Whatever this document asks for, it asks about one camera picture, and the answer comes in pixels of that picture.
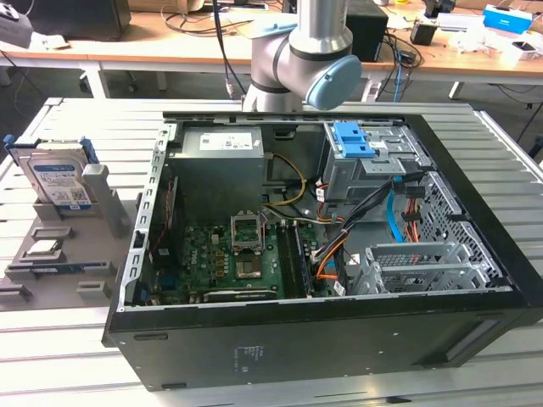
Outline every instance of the computer tower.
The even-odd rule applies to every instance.
[[[26,13],[31,0],[13,0],[19,13]],[[112,41],[130,23],[127,0],[36,0],[28,14],[35,32],[47,36]]]
[[[362,62],[376,62],[389,17],[372,0],[351,0],[347,27],[353,33],[353,55]]]

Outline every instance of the electronic device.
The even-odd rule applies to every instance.
[[[456,0],[425,0],[424,16],[435,19],[439,13],[450,13],[456,6]]]
[[[522,34],[532,25],[534,16],[514,8],[487,4],[483,11],[484,26]]]
[[[421,115],[169,112],[104,342],[149,391],[454,367],[542,294]]]
[[[438,28],[436,24],[431,22],[422,22],[416,20],[411,30],[409,39],[415,45],[430,45],[434,38],[435,30]]]
[[[20,14],[10,4],[0,3],[0,41],[28,48],[31,45],[32,32],[28,17]]]
[[[372,0],[351,0],[347,27],[353,33],[352,53],[362,62],[378,60],[389,16]]]
[[[33,7],[28,15],[34,31],[47,36],[118,40],[130,23],[127,0],[12,0],[20,12]]]

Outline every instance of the yellow cable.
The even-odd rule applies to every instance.
[[[270,203],[267,203],[266,205],[268,206],[284,206],[284,205],[288,205],[288,204],[293,204],[294,202],[297,202],[299,199],[301,199],[303,196],[304,196],[304,193],[305,193],[305,184],[307,183],[307,180],[304,178],[304,175],[302,174],[302,172],[298,169],[298,167],[296,165],[294,165],[292,163],[292,161],[288,160],[287,158],[285,158],[284,156],[282,156],[281,154],[275,154],[273,153],[273,156],[274,157],[278,157],[279,159],[283,160],[285,163],[287,163],[294,171],[296,171],[298,173],[298,176],[299,176],[299,180],[301,181],[302,183],[302,188],[299,190],[299,194],[297,196],[295,196],[294,198],[292,199],[288,199],[286,201],[279,201],[279,202],[270,202]]]

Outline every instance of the small electronic component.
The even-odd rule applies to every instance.
[[[262,228],[258,215],[241,211],[231,218],[231,228],[232,251],[235,254],[246,249],[254,254],[262,253]]]
[[[224,290],[204,294],[205,303],[231,303],[237,301],[264,301],[273,299],[277,299],[277,292],[272,290]]]
[[[26,252],[27,256],[39,256],[44,254],[52,254],[59,247],[58,240],[44,239],[38,240]]]
[[[262,278],[262,257],[240,254],[236,258],[236,278]]]

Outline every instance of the label sticker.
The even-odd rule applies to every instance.
[[[58,273],[59,270],[54,267],[42,267],[39,269],[32,269],[35,273]]]
[[[349,263],[347,265],[359,265],[360,264],[360,255],[358,253],[353,254],[350,256]]]
[[[322,188],[316,189],[316,200],[319,202],[324,202],[324,189]]]
[[[34,165],[37,179],[53,204],[62,209],[88,209],[91,200],[82,184],[76,179],[73,165]]]
[[[339,284],[339,282],[336,280],[336,282],[333,284],[333,290],[340,296],[343,297],[345,295],[345,288]]]
[[[378,150],[380,148],[384,148],[385,150],[388,150],[389,148],[387,147],[387,143],[386,142],[369,142],[368,143],[370,148],[374,149],[374,150]]]
[[[205,133],[200,136],[200,150],[252,150],[251,133]]]

